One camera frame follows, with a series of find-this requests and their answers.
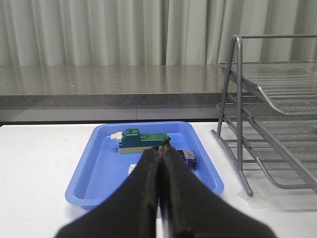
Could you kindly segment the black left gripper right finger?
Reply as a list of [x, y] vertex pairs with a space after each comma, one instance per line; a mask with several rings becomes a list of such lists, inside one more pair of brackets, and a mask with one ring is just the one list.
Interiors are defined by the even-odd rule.
[[169, 238], [274, 238], [272, 229], [209, 190], [168, 140], [159, 150], [160, 208]]

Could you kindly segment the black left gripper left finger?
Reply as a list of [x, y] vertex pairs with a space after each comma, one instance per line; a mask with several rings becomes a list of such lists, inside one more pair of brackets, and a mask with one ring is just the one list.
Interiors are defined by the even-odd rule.
[[146, 149], [123, 184], [95, 209], [62, 227], [57, 238], [154, 238], [159, 153]]

